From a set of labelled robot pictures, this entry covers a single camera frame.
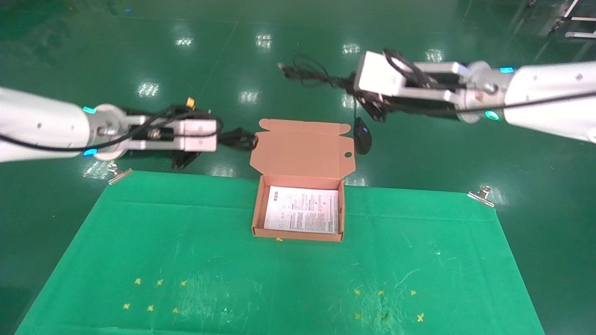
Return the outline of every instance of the metal clip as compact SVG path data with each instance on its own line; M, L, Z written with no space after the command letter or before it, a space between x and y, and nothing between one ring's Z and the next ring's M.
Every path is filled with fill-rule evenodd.
M114 163L112 163L108 166L108 171L110 171L111 173L114 174L114 178L112 178L108 181L108 184L110 184L110 185L114 185L117 181L119 181L120 179L122 179L132 173L132 169L128 169L128 170L122 172L122 170L120 170L118 168L118 165L116 165Z
M486 199L486 198L488 198L488 194L490 192L491 192L490 186L482 186L482 187L480 187L480 191L478 193L468 192L468 197L478 201L479 203L483 203L483 204L489 206L490 208L494 208L495 204L493 204L492 202L490 202Z

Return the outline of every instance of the metal stand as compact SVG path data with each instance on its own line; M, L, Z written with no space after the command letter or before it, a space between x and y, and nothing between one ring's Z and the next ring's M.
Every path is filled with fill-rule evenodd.
M574 37L579 37L579 38L596 38L596 31L593 32L593 33L567 32L567 33L565 33L565 37L568 37L568 38L574 38Z
M577 16L569 16L571 14L571 12L573 11L573 9L575 8L575 6L578 4L579 0L573 0L573 2L571 3L571 6L569 6L569 9L567 9L567 11L565 12L565 14L557 20L557 22L555 22L555 24L553 24L551 31L555 31L557 29L559 29L565 22L567 21L592 21L592 22L596 22L596 18L593 17L577 17ZM583 37L583 38L594 38L592 36L593 34L590 33L571 33L571 35L569 35L569 33L565 34L565 37Z

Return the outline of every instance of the paper sheet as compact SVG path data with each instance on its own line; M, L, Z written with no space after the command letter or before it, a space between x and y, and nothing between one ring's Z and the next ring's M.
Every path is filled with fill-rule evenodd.
M265 228L337 234L337 190L272 186Z

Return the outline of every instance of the yellow mark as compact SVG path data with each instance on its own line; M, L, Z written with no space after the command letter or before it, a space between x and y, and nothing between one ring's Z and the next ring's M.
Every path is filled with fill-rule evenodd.
M188 97L187 99L187 107L191 108L192 110L194 110L194 99L191 97Z

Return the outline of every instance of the black cable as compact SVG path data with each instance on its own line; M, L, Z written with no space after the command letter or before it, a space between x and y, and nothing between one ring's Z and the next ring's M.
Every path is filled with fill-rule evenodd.
M156 123L154 125L151 125L150 127L147 128L147 130L155 129L155 128L162 128L162 127L166 126L170 122L173 122L173 121L176 121L176 120L180 120L180 119L184 119L184 118L190 117L192 115L196 115L196 114L197 114L196 111L188 111L186 113L174 115L174 116L168 118L167 120L165 120L163 122L160 122L160 123Z
M405 58L401 53L397 52L394 49L383 49L383 55L385 56L385 60L394 70L399 72L402 76L404 76L408 81L416 84L418 87L421 88L429 88L429 89L449 89L449 90L456 90L456 89L463 89L466 88L464 84L444 84L438 82L435 78L429 76L424 71L420 70L416 64L410 62L407 58ZM401 63L406 65L411 69L412 72L408 72L402 68L400 68L393 59L396 58Z
M354 121L356 121L356 115L357 115L356 105L357 105L357 103L356 103L356 96L355 95L352 96L352 101L354 102Z
M395 108L400 111L404 111L406 113L425 114L425 115L455 115L455 114L460 114L460 113L481 113L481 112L484 113L487 110L499 110L499 109L505 109L505 108L509 108L509 109L521 108L521 107L558 103L561 101L583 99L583 98L590 98L590 97L596 97L596 91L564 95L564 96L560 96L560 97L547 98L547 99L541 99L541 100L527 101L524 103L516 103L516 104L500 105L500 106L484 106L481 108L459 109L459 110L458 109L450 109L450 108L427 109L427 110L422 110L422 109L409 110L411 108L411 106L394 104L394 103L391 103L390 101L383 101L383 103L387 106L390 106L391 108Z
M151 128L152 123L157 120L160 117L164 117L165 115L168 115L169 113L174 112L177 109L186 109L186 110L190 110L189 107L184 106L184 105L171 105L166 109L163 109L162 111L160 111L157 114L152 115L149 119L147 119L147 121L145 121L141 126L133 129L132 131L128 132L127 134L123 135L122 137L118 137L116 139L113 139L111 141L107 141L104 143L100 143L97 145L93 145L90 147L75 147L75 148L61 148L61 147L48 147L45 145L38 145L38 144L33 144L33 143L28 143L28 142L24 142L24 141L20 141L18 139L15 138L11 138L8 137L6 135L2 135L0 134L0 140L15 144L15 145L19 145L21 147L26 147L29 149L35 149L35 150L45 150L45 151L55 151L55 152L75 152L75 151L85 151L85 150L89 150L89 149L101 149L101 148L106 148L106 147L110 147L112 145L118 144L120 142L123 142L133 136L135 136L136 134L140 133L141 131L144 131L146 129ZM171 122L171 120L174 120L175 116L168 118L167 123ZM217 135L218 131L215 131L212 134L209 135L197 135L197 137L210 137L210 136L214 136Z
M258 137L243 128L223 132L218 136L218 143L241 151L251 151L257 146Z
M306 88L313 88L318 85L328 84L333 88L341 88L346 91L353 91L353 80L350 77L335 77L329 75L325 67L307 55L298 54L292 60L292 66L278 64L285 77L290 80L298 80ZM314 85L307 85L308 82L315 82Z

